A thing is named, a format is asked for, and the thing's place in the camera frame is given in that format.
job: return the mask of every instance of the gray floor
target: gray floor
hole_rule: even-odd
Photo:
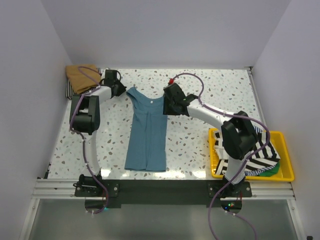
[[[31,240],[207,240],[213,239],[205,206],[123,205],[95,215],[83,200],[42,200]],[[240,214],[256,228],[259,240],[296,240],[287,202],[247,200]],[[211,212],[220,239],[251,240],[242,220],[221,208]]]

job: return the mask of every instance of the white wall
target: white wall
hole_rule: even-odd
[[[285,134],[299,213],[320,238],[320,1],[292,0],[253,68],[268,126]]]
[[[253,66],[290,0],[42,0],[75,64]]]
[[[0,32],[0,238],[15,240],[48,167],[71,62],[39,0],[1,0]]]

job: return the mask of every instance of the white speckled surface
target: white speckled surface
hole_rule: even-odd
[[[246,70],[208,69],[119,69],[127,89],[136,86],[149,98],[163,94],[170,78],[182,72],[200,76],[205,84],[202,99],[226,111],[243,110],[259,119],[257,104]],[[181,77],[185,94],[199,94],[201,85],[191,76]],[[84,169],[81,138],[69,132],[69,101],[58,141],[51,158],[49,179],[77,179]],[[210,125],[187,116],[168,116],[166,172],[124,169],[133,118],[132,103],[126,94],[100,105],[101,124],[97,133],[97,155],[102,174],[109,179],[212,179],[208,129]]]

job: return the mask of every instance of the blue garment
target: blue garment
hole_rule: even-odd
[[[124,169],[166,171],[167,119],[164,97],[151,99],[131,87],[126,94],[133,104],[133,120]]]

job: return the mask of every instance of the striped cloth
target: striped cloth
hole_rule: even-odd
[[[253,151],[259,149],[266,143],[266,133],[262,129],[255,126],[257,131],[258,142],[253,148]],[[222,134],[219,131],[214,132],[215,144],[214,149],[219,156],[219,162],[215,170],[216,175],[224,175],[228,167],[229,155],[223,147]],[[270,142],[263,150],[252,156],[245,166],[246,176],[258,176],[259,174],[271,170],[279,162],[280,157],[276,149]]]
[[[100,67],[98,67],[97,70],[98,70],[98,72],[99,72],[100,74],[102,73],[101,79],[103,79],[103,76],[104,76],[103,73],[105,72],[105,69],[101,69]],[[90,88],[90,89],[82,92],[82,94],[86,94],[86,93],[88,93],[89,91],[91,91],[91,90],[93,90],[93,89],[95,89],[95,88],[96,88],[96,86],[94,86],[94,87],[92,87],[92,88]],[[71,86],[71,84],[70,84],[70,81],[69,81],[69,79],[68,79],[68,80],[67,80],[67,83],[66,83],[65,97],[66,97],[67,99],[71,100],[71,99],[72,99],[72,96],[75,95],[75,94],[76,94],[76,93],[74,92],[74,90],[73,90],[73,88],[72,88],[72,86]]]

